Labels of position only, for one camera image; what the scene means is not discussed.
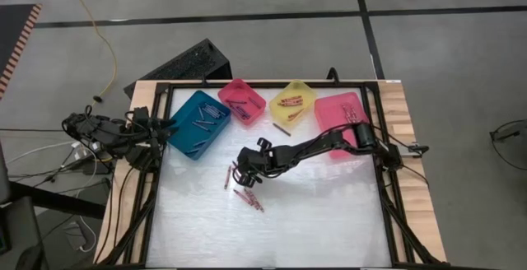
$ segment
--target metal frame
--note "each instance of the metal frame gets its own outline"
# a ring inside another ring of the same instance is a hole
[[[341,87],[341,88],[357,88],[361,92],[361,99],[362,103],[364,105],[364,110],[366,112],[366,115],[370,119],[370,121],[373,121],[371,111],[370,111],[370,103],[368,98],[368,92],[372,93],[374,96],[374,102],[375,107],[377,109],[377,118],[379,120],[379,125],[381,129],[381,136],[382,140],[384,142],[389,141],[389,136],[387,132],[387,126],[385,122],[384,112],[382,109],[382,102],[380,100],[380,91],[379,86],[376,81],[361,81],[361,82],[355,82],[355,81],[340,81],[338,78],[337,72],[332,68],[329,71],[328,74],[328,80],[330,81],[306,81],[306,85],[308,85],[311,88],[333,88],[333,87]],[[285,87],[289,81],[250,81],[247,80],[247,82],[251,85],[253,88],[283,88]],[[170,108],[172,104],[172,96],[175,89],[200,89],[200,88],[221,88],[224,87],[226,84],[226,81],[206,81],[202,80],[201,82],[191,82],[191,83],[158,83],[156,86],[156,95],[153,102],[153,108],[152,108],[152,116],[157,116],[159,114],[159,104],[161,102],[161,95],[166,94],[166,103],[163,113],[164,119],[170,118]],[[375,178],[377,180],[377,184],[379,187],[379,197],[382,199],[384,197],[382,189],[385,188],[385,181],[383,177],[383,170],[381,167],[377,164],[375,164]],[[152,180],[152,186],[151,186],[151,192],[155,195],[157,194],[157,190],[159,187],[159,172],[155,173],[153,175]],[[404,209],[403,209],[403,200],[401,198],[401,192],[399,187],[399,182],[397,180],[397,175],[395,172],[389,173],[390,180],[392,181],[391,188],[392,192],[394,194],[394,200],[395,200],[395,206],[397,207],[398,214],[403,219],[404,223],[406,222]],[[132,211],[132,219],[135,219],[139,212],[141,199],[144,194],[144,184],[146,182],[146,175],[141,174],[139,181],[138,181],[138,189],[135,196],[135,202],[133,206]],[[150,235],[152,232],[152,218],[154,213],[154,207],[149,211],[146,220],[145,220],[145,230],[144,235],[142,239],[142,247],[141,247],[141,253],[139,258],[139,263],[144,264],[147,259],[147,253],[148,253],[148,244],[150,241]],[[386,232],[386,239],[389,249],[389,256],[390,256],[390,262],[394,266],[397,263],[399,263],[399,257],[397,253],[397,247],[395,245],[395,238],[394,238],[394,228],[392,227],[392,218],[389,214],[389,210],[381,205],[383,219],[385,223],[385,232]],[[407,238],[403,235],[403,244],[404,244],[404,250],[406,253],[406,258],[409,263],[414,263],[413,258],[413,249],[410,243],[408,242]],[[132,253],[132,247],[133,242],[130,242],[128,244],[128,247],[125,250],[124,255],[124,263],[130,263],[131,253]]]

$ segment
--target white cable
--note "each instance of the white cable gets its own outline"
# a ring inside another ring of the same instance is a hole
[[[96,154],[90,149],[90,148],[87,148],[88,151],[90,151],[90,153],[93,155],[93,157],[95,158],[95,161],[94,161],[94,164],[93,166],[93,174],[91,175],[90,179],[79,189],[79,191],[77,192],[77,196],[75,196],[75,198],[79,198],[79,194],[81,193],[81,191],[83,190],[84,187],[86,187],[88,184],[90,184],[90,182],[93,180],[93,178],[96,176],[96,172],[97,172],[97,156]],[[97,244],[97,235],[96,233],[93,231],[93,229],[91,229],[88,224],[86,224],[86,222],[84,221],[84,218],[82,218],[82,216],[79,216],[81,218],[81,222],[82,224],[84,224],[84,226],[86,226],[86,228],[88,228],[88,230],[91,232],[91,234],[93,235],[93,244],[91,245],[91,247],[89,249],[84,249],[84,246],[81,246],[79,249],[83,252],[83,253],[88,253],[90,252],[93,248],[95,248],[96,244]]]
[[[17,161],[17,160],[19,160],[19,159],[21,159],[21,158],[23,158],[23,157],[25,157],[25,156],[27,156],[29,154],[33,154],[34,152],[37,152],[37,151],[46,150],[46,149],[49,149],[49,148],[52,148],[52,147],[65,146],[65,145],[72,144],[72,143],[74,143],[74,141],[73,142],[61,142],[61,143],[57,143],[57,144],[54,144],[54,145],[49,145],[49,146],[46,146],[46,147],[39,147],[39,148],[34,149],[33,151],[28,151],[28,152],[26,152],[26,153],[24,153],[24,154],[22,154],[20,156],[17,156],[17,157],[14,157],[14,158],[10,159],[6,164],[9,164],[9,163],[12,163],[14,161]]]

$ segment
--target concrete floor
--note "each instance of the concrete floor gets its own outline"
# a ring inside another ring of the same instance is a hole
[[[269,12],[357,11],[357,0],[85,0],[97,20]],[[40,2],[40,21],[85,21],[77,0]],[[370,10],[527,5],[527,0],[366,0]],[[386,78],[402,79],[424,159],[446,255],[460,266],[524,268],[527,173],[493,152],[488,132],[524,119],[527,98],[527,13],[372,17]],[[119,60],[119,76],[99,114],[128,108],[121,88],[209,38],[230,60],[234,77],[373,79],[359,17],[181,23],[100,28]],[[91,28],[34,30],[0,102],[0,128],[60,128],[111,77],[106,47]],[[0,133],[6,158],[65,142],[61,133]],[[526,147],[525,136],[514,142]],[[525,152],[500,146],[517,164]],[[55,168],[68,148],[43,151],[10,165],[10,173]],[[64,175],[41,187],[80,186]]]

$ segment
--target plastic tray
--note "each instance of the plastic tray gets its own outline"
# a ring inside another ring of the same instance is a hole
[[[303,103],[298,106],[281,106],[278,105],[280,100],[290,98],[293,96],[302,96]],[[271,115],[273,119],[285,128],[293,128],[300,121],[305,113],[310,110],[313,102],[316,99],[316,93],[303,81],[292,81],[287,85],[282,92],[269,102],[269,108],[271,109]],[[289,116],[300,112],[296,117],[290,119]]]
[[[352,116],[354,123],[361,121],[370,122],[357,94],[344,93],[320,98],[315,101],[315,116],[319,122],[320,130],[325,131],[331,127],[348,123],[343,105],[348,111],[354,111],[354,115]],[[355,134],[351,129],[344,131],[343,136],[352,146],[357,146]],[[333,159],[341,159],[351,157],[352,155],[347,151],[331,151],[329,156]]]
[[[214,106],[225,114],[219,119],[215,119],[202,110],[203,117],[206,121],[216,123],[216,125],[201,124],[205,128],[209,129],[210,132],[207,132],[192,124],[192,122],[196,120],[201,120],[198,107],[205,106],[205,104]],[[212,144],[214,139],[216,139],[218,134],[229,123],[229,121],[231,121],[231,111],[226,106],[217,102],[203,91],[196,91],[194,94],[192,94],[192,96],[190,96],[189,100],[187,100],[187,102],[181,106],[177,113],[172,116],[171,119],[176,120],[174,127],[179,127],[180,129],[177,133],[169,138],[168,142],[184,154],[187,151],[199,148],[199,151],[196,151],[192,154],[185,154],[188,158],[197,160]],[[200,147],[194,147],[195,143],[205,140],[207,142],[202,144]]]
[[[217,93],[217,96],[224,105],[231,108],[232,114],[245,125],[253,123],[265,111],[265,99],[241,79],[232,80]],[[245,104],[237,104],[230,102],[230,100],[245,102]],[[249,117],[245,118],[236,110],[237,106],[240,106]]]

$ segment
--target blue bin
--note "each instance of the blue bin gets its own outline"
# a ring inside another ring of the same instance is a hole
[[[219,119],[215,119],[203,111],[203,116],[206,121],[216,123],[216,125],[200,124],[209,129],[210,132],[192,124],[192,122],[196,120],[201,120],[198,107],[204,107],[205,104],[214,106],[225,114]],[[171,119],[176,120],[174,127],[179,127],[180,129],[169,138],[168,143],[184,154],[187,151],[199,148],[199,151],[192,154],[185,154],[188,158],[197,160],[207,150],[208,146],[211,145],[214,139],[216,139],[223,128],[231,121],[231,111],[225,105],[222,105],[205,92],[196,91]],[[207,142],[200,147],[194,147],[195,143],[205,140]]]

